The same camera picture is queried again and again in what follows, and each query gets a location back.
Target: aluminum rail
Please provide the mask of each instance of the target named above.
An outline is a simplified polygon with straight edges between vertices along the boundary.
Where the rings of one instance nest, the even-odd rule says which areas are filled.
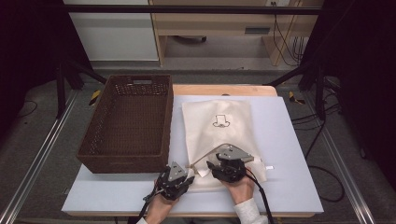
[[[50,154],[52,147],[56,139],[58,138],[58,135],[62,130],[62,127],[64,126],[70,114],[70,111],[72,110],[75,104],[77,95],[78,95],[78,91],[71,92],[67,102],[66,110],[64,111],[63,115],[59,119],[56,119],[54,124],[52,125],[52,128],[49,131],[46,140],[44,141],[41,148],[38,150],[37,155],[35,156],[35,160],[33,161],[32,165],[27,171],[25,177],[20,183],[20,186],[18,187],[11,201],[8,203],[6,209],[1,214],[0,224],[13,223],[18,213],[20,212],[24,201],[26,200],[30,190],[32,189],[32,186],[35,183],[38,174],[40,173],[41,168],[44,165],[44,162],[46,161],[48,155]]]
[[[84,13],[187,13],[321,15],[342,11],[321,7],[141,6],[141,5],[38,5],[39,9]]]

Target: black cable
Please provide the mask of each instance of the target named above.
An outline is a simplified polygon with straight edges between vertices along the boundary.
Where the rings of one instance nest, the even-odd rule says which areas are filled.
[[[340,178],[338,178],[338,176],[336,176],[335,174],[333,174],[333,173],[330,172],[329,170],[326,170],[326,169],[324,169],[324,168],[322,168],[322,167],[315,166],[315,165],[308,165],[308,167],[309,167],[309,168],[318,169],[318,170],[320,170],[320,171],[323,171],[323,172],[325,172],[325,173],[331,175],[332,177],[334,177],[334,179],[335,179],[335,180],[338,182],[338,184],[341,186],[341,195],[340,195],[338,198],[336,198],[336,199],[329,199],[329,198],[325,198],[325,197],[323,197],[323,196],[320,196],[320,194],[319,194],[319,198],[322,199],[322,200],[324,200],[324,201],[327,201],[327,202],[329,202],[329,203],[338,203],[338,202],[341,202],[341,200],[343,200],[343,198],[345,197],[346,190],[344,189],[343,183],[341,182]]]
[[[267,211],[267,216],[268,216],[269,223],[275,224],[274,218],[273,218],[271,210],[270,210],[270,206],[268,205],[267,197],[265,196],[264,189],[260,185],[259,181],[257,181],[256,176],[254,176],[254,174],[253,174],[254,178],[251,175],[248,175],[248,174],[245,174],[245,176],[247,176],[247,178],[251,179],[257,185],[257,187],[259,187],[259,191],[262,194],[262,201],[264,202],[265,210]]]
[[[295,57],[295,58],[297,58],[296,46],[297,46],[297,36],[294,37],[293,47],[291,48],[291,51],[293,52],[293,57]]]
[[[318,137],[319,137],[321,131],[323,130],[324,124],[325,124],[325,123],[326,123],[326,119],[323,120],[323,123],[321,124],[321,127],[320,127],[319,131],[317,132],[317,135],[315,135],[315,138],[314,138],[314,140],[312,141],[311,146],[309,146],[308,151],[306,151],[306,153],[305,153],[305,155],[304,155],[305,160],[308,158],[309,153],[311,152],[312,148],[314,147],[314,144],[317,142]]]
[[[330,106],[329,108],[327,108],[326,111],[329,110],[329,109],[335,108],[335,107],[337,107],[337,106],[339,106],[339,104],[332,105],[332,106]],[[317,134],[315,135],[314,140],[312,141],[311,145],[309,146],[309,149],[308,149],[307,152],[305,153],[305,155],[304,155],[305,160],[308,159],[309,153],[312,151],[312,148],[314,147],[314,144],[317,142],[318,137],[319,137],[320,133],[322,132],[325,123],[326,123],[326,119],[323,120],[323,123],[320,125],[319,131],[318,131]],[[343,200],[343,198],[345,197],[345,188],[344,188],[344,185],[343,185],[343,183],[341,182],[341,180],[340,180],[335,174],[333,174],[333,173],[330,172],[329,170],[327,170],[327,169],[325,169],[325,168],[322,168],[322,167],[319,167],[319,166],[308,165],[308,167],[309,167],[309,168],[318,169],[318,170],[320,170],[320,171],[323,171],[323,172],[325,172],[325,173],[331,175],[332,177],[334,177],[334,179],[335,179],[335,180],[338,182],[338,184],[341,186],[341,195],[340,195],[338,198],[336,198],[336,199],[329,199],[329,198],[325,198],[325,197],[321,196],[321,195],[318,193],[318,196],[319,196],[319,198],[320,198],[321,200],[327,201],[327,202],[329,202],[329,203],[338,203],[338,202],[340,202],[341,200]]]
[[[27,114],[17,116],[18,119],[23,118],[23,117],[26,117],[26,116],[28,116],[28,115],[31,115],[31,114],[32,114],[33,112],[35,112],[35,110],[37,109],[37,103],[36,103],[36,102],[34,102],[34,101],[25,101],[25,103],[33,103],[33,104],[35,104],[35,108],[33,108],[33,109],[32,109],[29,113],[27,113]]]
[[[300,37],[300,48],[299,48],[300,57],[299,57],[299,65],[301,64],[301,61],[303,60],[303,57],[304,57],[303,52],[304,52],[304,38],[303,38],[303,37]]]
[[[329,98],[329,97],[331,97],[331,96],[335,96],[335,93],[331,92],[331,93],[327,94],[327,95],[323,98],[323,100],[326,101],[327,98]]]
[[[275,16],[275,26],[276,26],[276,28],[277,28],[277,32],[278,32],[278,33],[280,34],[280,36],[282,37],[283,43],[285,44],[286,49],[287,49],[288,52],[289,52],[289,55],[291,56],[291,58],[293,58],[292,53],[291,53],[291,51],[290,51],[290,49],[289,49],[288,43],[286,42],[286,38],[283,36],[282,32],[280,31],[279,25],[277,24],[276,14],[274,14],[274,16]]]
[[[275,31],[276,31],[276,27],[277,27],[277,20],[276,20],[276,14],[274,15],[274,17],[275,17],[275,22],[274,22],[274,31],[273,31],[273,39],[274,39],[274,44],[275,44],[275,47],[276,47],[276,49],[279,51],[279,54],[280,54],[280,57],[282,58],[282,60],[283,60],[283,62],[285,63],[285,64],[287,64],[288,66],[297,66],[297,64],[290,64],[290,63],[287,63],[286,62],[286,60],[285,60],[285,58],[283,57],[283,53],[282,53],[282,51],[280,50],[280,48],[277,46],[277,43],[276,43],[276,40],[275,40]]]
[[[312,130],[315,130],[316,128],[318,128],[318,127],[320,127],[320,125],[312,127],[312,128],[295,128],[294,130],[297,130],[297,131],[312,131]]]
[[[301,122],[293,122],[293,125],[299,125],[299,124],[305,124],[305,123],[311,122],[312,120],[317,118],[317,114],[313,114],[312,117],[313,117],[312,119],[308,119],[309,117],[307,116],[306,119],[308,119],[308,120],[301,121]]]
[[[160,178],[160,176],[162,176],[162,175],[163,175],[163,172],[160,172],[160,174],[158,175],[158,178]],[[154,188],[152,189],[151,193],[143,199],[143,200],[145,200],[145,204],[143,205],[142,210],[139,213],[138,220],[140,220],[140,218],[142,218],[145,215],[146,210],[148,209],[148,206],[149,206],[149,203],[150,203],[150,200],[152,199],[152,197],[154,197],[155,195],[157,195],[159,193],[159,192],[156,192],[156,189],[157,189],[157,182],[155,182]]]
[[[340,106],[340,108],[338,108],[338,109],[336,109],[336,110],[334,110],[332,112],[327,113],[327,115],[333,114],[335,112],[340,112],[340,111],[341,111],[341,106]]]
[[[335,108],[335,107],[337,107],[337,106],[340,106],[340,104],[331,105],[331,106],[327,107],[327,108],[325,109],[325,111],[329,111],[329,110],[331,110],[331,109],[333,109],[333,108]],[[318,115],[318,114],[315,113],[315,114],[307,115],[307,116],[300,117],[300,118],[297,118],[297,119],[291,119],[291,122],[298,121],[298,120],[303,120],[303,119],[310,119],[310,120],[306,120],[306,121],[299,122],[299,123],[293,123],[293,125],[304,124],[304,123],[307,123],[307,122],[309,122],[309,121],[314,120],[314,119],[317,117],[317,115]]]

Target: cable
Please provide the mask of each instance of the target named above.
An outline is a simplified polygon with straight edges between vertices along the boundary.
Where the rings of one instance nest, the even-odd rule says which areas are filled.
[[[160,174],[158,175],[158,178],[160,178],[160,176],[162,176],[162,175],[163,175],[163,171],[160,172]],[[157,182],[155,182],[154,188],[152,189],[151,193],[143,199],[143,200],[145,201],[145,204],[143,205],[142,210],[141,210],[140,213],[139,213],[138,220],[140,220],[140,218],[142,218],[143,215],[145,215],[146,210],[147,210],[147,208],[148,208],[148,206],[149,206],[150,200],[151,200],[155,195],[161,193],[160,190],[159,190],[159,191],[156,191],[156,189],[157,189]]]
[[[267,216],[268,216],[269,222],[271,224],[275,224],[274,218],[273,218],[271,210],[270,210],[270,206],[268,205],[267,197],[265,196],[264,189],[260,185],[259,181],[257,181],[256,176],[249,169],[247,169],[247,171],[249,171],[254,176],[254,178],[248,174],[245,174],[245,176],[247,176],[247,178],[251,179],[257,185],[257,187],[259,187],[259,191],[262,194],[262,201],[264,202],[264,206],[265,206],[265,210],[267,211]]]
[[[325,173],[331,175],[332,177],[334,177],[334,179],[335,179],[335,180],[338,182],[338,184],[341,186],[341,195],[340,195],[338,198],[336,198],[336,199],[329,199],[329,198],[325,198],[325,197],[323,197],[323,196],[320,196],[320,194],[319,194],[319,198],[322,199],[322,200],[324,200],[324,201],[330,202],[330,203],[338,203],[338,202],[341,202],[341,200],[343,200],[343,198],[345,197],[346,190],[344,189],[343,183],[341,182],[340,178],[338,178],[338,176],[336,176],[335,174],[333,174],[333,173],[330,172],[329,170],[326,170],[326,169],[324,169],[324,168],[322,168],[322,167],[315,166],[315,165],[308,165],[308,167],[309,167],[309,168],[313,168],[313,169],[318,169],[318,170],[320,170],[320,171],[323,171],[323,172],[325,172]]]
[[[336,95],[335,95],[335,93],[331,92],[331,93],[327,94],[327,95],[323,98],[323,100],[326,101],[327,98],[329,98],[329,97],[331,97],[331,96],[336,96]]]
[[[328,111],[328,110],[330,110],[330,109],[336,108],[336,107],[338,107],[338,106],[340,106],[340,104],[331,105],[331,106],[329,106],[328,108],[326,108],[325,111]],[[314,114],[314,115],[309,115],[309,116],[305,116],[305,118],[311,118],[311,117],[316,117],[316,114]],[[325,119],[323,120],[323,122],[320,124],[320,129],[319,129],[319,131],[318,131],[317,134],[315,135],[314,140],[312,141],[311,145],[309,146],[309,149],[307,150],[307,152],[306,152],[305,155],[304,155],[305,160],[308,159],[308,156],[309,156],[310,152],[312,151],[312,148],[314,147],[314,144],[317,142],[318,137],[319,137],[320,133],[322,132],[322,130],[323,130],[325,124],[326,124],[326,117],[325,117]],[[335,174],[333,174],[331,171],[329,171],[329,170],[327,170],[327,169],[325,169],[325,168],[319,167],[319,166],[308,165],[308,167],[309,167],[309,168],[312,168],[312,169],[318,169],[318,170],[320,170],[320,171],[323,171],[323,172],[325,172],[325,173],[331,175],[331,176],[338,182],[338,184],[341,186],[341,195],[340,195],[338,198],[336,198],[336,199],[329,199],[329,198],[325,198],[325,197],[321,196],[321,195],[318,193],[318,196],[319,196],[319,198],[320,198],[321,200],[324,200],[324,201],[329,202],[329,203],[338,203],[338,202],[340,202],[341,200],[343,200],[343,198],[345,197],[345,188],[344,188],[343,183],[341,182],[341,180],[340,180]]]
[[[328,108],[326,108],[325,111],[327,112],[327,111],[329,111],[329,110],[331,110],[333,108],[336,108],[336,107],[340,107],[340,104],[331,105]],[[326,114],[330,115],[330,114],[332,114],[332,113],[334,113],[336,111],[339,111],[339,110],[340,109],[337,108],[336,110],[331,111],[331,112],[326,113]],[[291,122],[292,122],[293,125],[305,124],[305,123],[308,123],[308,122],[314,120],[317,116],[318,116],[317,114],[311,114],[311,115],[300,117],[300,118],[297,118],[297,119],[292,119]],[[295,122],[295,121],[303,120],[303,119],[309,119],[309,120],[305,120],[305,121],[302,121],[302,122]]]
[[[274,3],[271,2],[271,6],[276,7],[276,2],[274,2]],[[289,46],[288,46],[288,43],[286,42],[286,38],[283,36],[282,32],[281,32],[280,29],[279,29],[279,25],[278,25],[278,23],[277,23],[276,14],[274,14],[274,19],[275,19],[275,22],[274,22],[274,31],[273,31],[273,33],[274,33],[274,34],[273,34],[274,44],[275,44],[277,50],[279,51],[279,54],[280,54],[280,56],[282,57],[283,62],[284,62],[285,64],[289,65],[289,66],[298,66],[298,65],[300,65],[300,61],[298,60],[298,58],[300,58],[300,56],[302,56],[302,55],[300,55],[300,56],[297,57],[297,59],[296,59],[296,57],[291,53],[291,51],[290,51],[290,49],[289,49]],[[290,25],[289,25],[288,31],[290,31],[291,25],[292,25],[292,22],[291,22]],[[287,49],[288,52],[289,52],[290,57],[291,57],[297,64],[290,64],[290,63],[287,63],[287,62],[286,62],[286,60],[285,60],[285,58],[284,58],[284,56],[283,56],[282,51],[280,50],[279,46],[278,46],[277,43],[276,43],[276,39],[275,39],[276,28],[277,28],[277,30],[278,30],[278,32],[279,32],[279,34],[280,34],[280,36],[281,36],[281,38],[282,38],[282,40],[283,40],[283,43],[284,43],[285,46],[286,46],[286,49]],[[302,41],[300,41],[300,48],[299,48],[299,51],[300,51],[300,52],[299,52],[299,53],[302,53],[301,49],[302,49],[302,45],[303,45],[303,44],[302,44]]]
[[[341,106],[340,106],[339,104],[336,104],[336,105],[332,105],[331,107],[325,109],[325,111],[327,112],[326,115],[331,115],[331,114],[333,114],[333,113],[335,113],[335,112],[340,111],[341,109],[340,109],[339,107],[341,107]],[[312,120],[315,120],[315,119],[317,118],[317,114],[313,114],[313,115],[311,115],[311,116],[307,116],[307,118],[309,118],[309,117],[313,117],[313,118],[312,118],[312,119],[305,120],[305,121],[301,121],[301,122],[293,122],[292,124],[293,124],[293,125],[300,125],[300,124],[309,123],[309,122],[311,122]],[[307,130],[316,129],[316,128],[318,128],[318,127],[320,127],[320,125],[319,125],[319,126],[316,126],[315,128],[312,128],[312,129],[297,129],[297,128],[295,128],[294,130],[307,131]]]
[[[317,142],[318,137],[319,137],[321,131],[323,130],[324,124],[325,124],[325,123],[326,123],[326,119],[323,120],[323,123],[320,125],[320,129],[319,129],[319,131],[317,132],[317,135],[315,135],[315,138],[314,138],[314,140],[312,141],[311,146],[309,146],[308,151],[306,151],[306,153],[305,153],[305,155],[304,155],[305,160],[308,159],[309,153],[311,153],[311,150],[312,150],[312,148],[314,147],[314,144]]]
[[[290,64],[290,63],[287,63],[286,62],[286,60],[285,60],[285,57],[283,57],[283,53],[282,53],[282,51],[280,50],[280,48],[277,46],[277,43],[276,43],[276,40],[275,40],[275,31],[276,31],[276,27],[277,27],[277,20],[276,20],[276,14],[274,15],[275,16],[275,22],[274,22],[274,31],[273,31],[273,39],[274,39],[274,44],[275,44],[275,47],[277,48],[277,50],[279,51],[279,54],[280,54],[280,57],[282,58],[282,60],[283,60],[283,62],[285,63],[285,64],[287,64],[288,66],[297,66],[297,64]]]
[[[27,113],[27,114],[17,116],[18,119],[21,119],[21,118],[23,118],[23,117],[26,117],[26,116],[28,116],[28,115],[31,115],[31,114],[32,114],[33,112],[35,112],[35,110],[37,109],[37,103],[36,103],[36,102],[34,102],[34,101],[25,101],[25,103],[33,103],[33,104],[35,104],[35,108],[33,108],[33,109],[32,109],[29,113]]]
[[[298,131],[312,131],[312,130],[315,130],[316,128],[318,128],[318,127],[320,127],[320,125],[318,125],[318,126],[315,126],[315,127],[313,127],[313,128],[295,128],[294,130],[298,130]]]
[[[299,48],[297,50],[297,40],[300,38]],[[293,57],[297,60],[297,64],[300,65],[301,60],[303,59],[303,48],[304,48],[304,38],[302,36],[295,36],[293,40],[293,47],[291,51],[293,52]]]

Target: cloth bag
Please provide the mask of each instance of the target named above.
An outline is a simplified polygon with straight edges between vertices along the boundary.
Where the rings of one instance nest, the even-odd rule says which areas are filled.
[[[222,144],[241,148],[254,157],[247,162],[259,182],[265,181],[265,166],[253,136],[249,101],[212,100],[182,104],[189,164],[195,179],[189,190],[221,189],[206,161],[216,160],[214,149]]]

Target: wicker basket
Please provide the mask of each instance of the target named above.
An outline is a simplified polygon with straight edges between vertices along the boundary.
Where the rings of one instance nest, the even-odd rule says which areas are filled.
[[[77,158],[95,174],[162,171],[173,97],[170,76],[110,76]]]

